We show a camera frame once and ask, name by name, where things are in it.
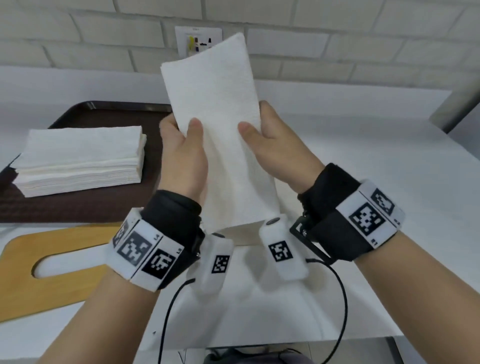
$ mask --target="stack of paper towels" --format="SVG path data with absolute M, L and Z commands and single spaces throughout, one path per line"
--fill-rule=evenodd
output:
M 145 143 L 141 126 L 30 130 L 13 183 L 25 197 L 139 183 Z

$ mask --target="outlet faceplate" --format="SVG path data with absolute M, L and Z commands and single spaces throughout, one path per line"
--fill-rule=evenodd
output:
M 202 50 L 213 47 L 215 44 L 220 43 L 223 40 L 221 28 L 197 28 L 192 26 L 176 26 L 175 36 L 177 38 L 177 47 L 179 50 L 180 58 L 187 58 L 194 53 L 200 53 Z M 197 38 L 198 43 L 206 44 L 201 46 L 198 51 L 193 51 L 189 54 L 189 39 L 190 37 Z

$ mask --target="qr-like marker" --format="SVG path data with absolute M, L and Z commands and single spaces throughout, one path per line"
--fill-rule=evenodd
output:
M 112 243 L 113 243 L 114 247 L 116 247 L 117 244 L 119 243 L 119 241 L 123 238 L 123 236 L 125 235 L 125 233 L 128 230 L 128 226 L 129 226 L 128 222 L 126 222 L 126 221 L 124 221 L 123 224 L 120 226 L 120 229 L 117 231 L 115 236 L 112 238 Z
M 152 244 L 149 241 L 133 231 L 117 253 L 132 265 L 137 266 L 151 247 Z
M 365 236 L 370 235 L 385 222 L 385 219 L 368 202 L 363 204 L 348 218 Z
M 217 255 L 213 263 L 212 273 L 225 273 L 228 267 L 229 255 Z
M 390 216 L 395 208 L 394 203 L 378 188 L 373 192 L 371 199 L 381 208 L 385 213 Z
M 150 257 L 148 262 L 142 268 L 142 271 L 151 276 L 163 279 L 170 267 L 175 262 L 175 257 L 168 254 L 162 249 L 157 248 L 155 253 Z
M 272 253 L 276 262 L 293 258 L 292 252 L 288 248 L 286 241 L 270 244 L 268 248 L 270 249 L 270 252 Z

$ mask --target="left hand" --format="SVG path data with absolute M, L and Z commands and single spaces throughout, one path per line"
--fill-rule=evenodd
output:
M 170 114 L 160 122 L 160 135 L 163 152 L 158 189 L 181 194 L 202 205 L 208 174 L 202 123 L 196 118 L 190 120 L 185 137 Z

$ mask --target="wrist-mounted device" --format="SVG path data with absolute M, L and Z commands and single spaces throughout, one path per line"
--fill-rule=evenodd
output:
M 377 249 L 405 220 L 402 209 L 371 181 L 359 182 L 332 163 L 298 199 L 304 211 L 290 232 L 328 265 Z
M 164 288 L 200 258 L 200 212 L 187 197 L 157 191 L 144 209 L 131 209 L 109 243 L 107 265 L 147 290 Z

